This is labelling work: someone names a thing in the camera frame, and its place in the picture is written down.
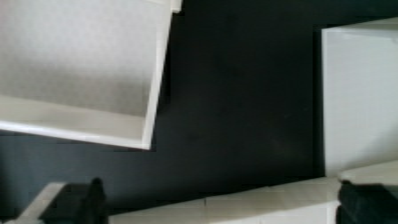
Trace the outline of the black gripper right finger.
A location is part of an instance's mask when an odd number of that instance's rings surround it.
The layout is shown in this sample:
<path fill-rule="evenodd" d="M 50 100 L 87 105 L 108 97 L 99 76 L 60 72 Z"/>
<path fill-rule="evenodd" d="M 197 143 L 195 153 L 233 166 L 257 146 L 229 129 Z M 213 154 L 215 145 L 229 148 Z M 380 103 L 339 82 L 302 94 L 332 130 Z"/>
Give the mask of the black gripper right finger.
<path fill-rule="evenodd" d="M 341 183 L 336 224 L 398 224 L 398 186 Z"/>

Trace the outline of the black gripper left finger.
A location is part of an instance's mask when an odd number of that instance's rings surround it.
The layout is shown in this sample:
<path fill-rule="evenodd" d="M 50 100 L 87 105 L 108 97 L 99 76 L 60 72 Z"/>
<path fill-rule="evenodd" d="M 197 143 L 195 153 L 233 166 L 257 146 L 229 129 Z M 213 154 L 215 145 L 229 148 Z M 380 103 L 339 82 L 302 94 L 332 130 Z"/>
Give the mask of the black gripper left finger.
<path fill-rule="evenodd" d="M 89 183 L 50 183 L 12 224 L 108 224 L 101 179 Z"/>

